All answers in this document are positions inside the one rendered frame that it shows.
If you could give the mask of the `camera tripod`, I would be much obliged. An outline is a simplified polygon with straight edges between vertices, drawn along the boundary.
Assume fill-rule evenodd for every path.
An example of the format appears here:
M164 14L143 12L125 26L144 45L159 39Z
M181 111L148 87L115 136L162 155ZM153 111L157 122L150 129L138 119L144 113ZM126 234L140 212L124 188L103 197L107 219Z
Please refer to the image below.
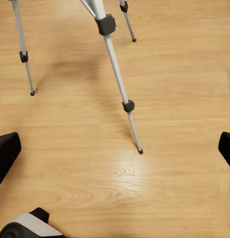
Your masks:
M128 8L127 2L124 0L119 0L119 2L120 2L120 8L124 13L126 22L129 27L132 41L136 41L136 39L133 35L133 31L131 28L131 24L130 24L128 15L127 15L127 8ZM31 82L30 71L29 71L29 65L28 65L28 52L25 47L18 3L17 3L17 0L11 0L11 3L12 3L13 11L14 11L15 22L16 22L20 45L21 45L21 49L22 49L22 51L20 51L19 54L20 54L21 61L24 62L25 66L26 66L28 81L29 81L30 90L31 90L30 95L34 96L34 91L32 88L32 82ZM126 95L126 92L124 89L124 85L122 82L122 78L120 75L120 70L119 70L117 60L115 57L113 43L112 43L111 36L110 36L110 34L115 32L115 29L116 29L115 19L112 17L111 14L106 14L102 0L81 0L81 3L85 6L85 8L89 11L89 13L95 19L95 21L97 22L98 27L99 27L100 35L102 35L104 37L105 43L107 45L107 51L108 51L108 54L109 54L109 57L110 57L110 60L112 63L112 67L113 67L113 70L115 73L115 77L116 77L119 89L120 89L123 109L127 112L127 115L129 117L130 125L132 128L136 143L137 143L138 152L140 154L142 154L143 150L140 146L139 139L137 136L135 125L134 125L134 121L133 121L133 118L131 115L131 111L134 109L134 102L127 98L127 95Z

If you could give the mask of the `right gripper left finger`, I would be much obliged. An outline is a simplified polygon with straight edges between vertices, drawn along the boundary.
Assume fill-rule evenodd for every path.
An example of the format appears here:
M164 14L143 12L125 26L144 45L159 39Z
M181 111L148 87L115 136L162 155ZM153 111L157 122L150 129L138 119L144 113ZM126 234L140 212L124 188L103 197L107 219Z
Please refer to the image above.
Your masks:
M21 152L21 142L17 132L0 136L0 184Z

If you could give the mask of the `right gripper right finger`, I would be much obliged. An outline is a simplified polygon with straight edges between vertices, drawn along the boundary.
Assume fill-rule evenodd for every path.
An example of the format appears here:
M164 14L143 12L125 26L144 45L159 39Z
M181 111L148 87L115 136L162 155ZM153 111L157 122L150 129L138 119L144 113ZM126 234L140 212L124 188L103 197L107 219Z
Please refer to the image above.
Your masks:
M230 166L230 133L223 132L219 140L218 149Z

